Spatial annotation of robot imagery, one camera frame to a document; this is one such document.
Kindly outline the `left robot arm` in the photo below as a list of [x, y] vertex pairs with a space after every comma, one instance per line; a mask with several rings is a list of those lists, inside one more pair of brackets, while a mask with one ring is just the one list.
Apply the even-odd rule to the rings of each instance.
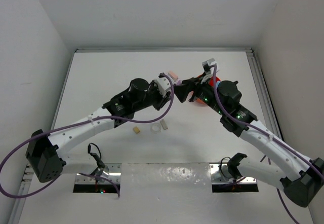
[[151, 106], [160, 110], [166, 103], [171, 104], [174, 85], [169, 76], [156, 78], [151, 83], [136, 78], [124, 91], [72, 125], [33, 132], [26, 158], [39, 182], [49, 182], [61, 174], [102, 173], [105, 165], [96, 153], [74, 155], [71, 150], [101, 132], [133, 122], [134, 114], [140, 110]]

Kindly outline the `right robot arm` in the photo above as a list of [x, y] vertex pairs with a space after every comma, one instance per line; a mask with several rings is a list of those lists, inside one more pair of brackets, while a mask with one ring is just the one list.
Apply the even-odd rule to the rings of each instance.
[[231, 178], [254, 177], [282, 190], [300, 207], [307, 207], [323, 187], [323, 160], [301, 154], [268, 130], [240, 104], [241, 92], [237, 82], [217, 82], [213, 89], [208, 82], [191, 78], [176, 85], [174, 91], [180, 102], [184, 102], [189, 94], [192, 95], [190, 101], [203, 101], [221, 114], [220, 122], [226, 130], [250, 143], [274, 162], [273, 166], [262, 166], [252, 162], [246, 154], [237, 153], [227, 164]]

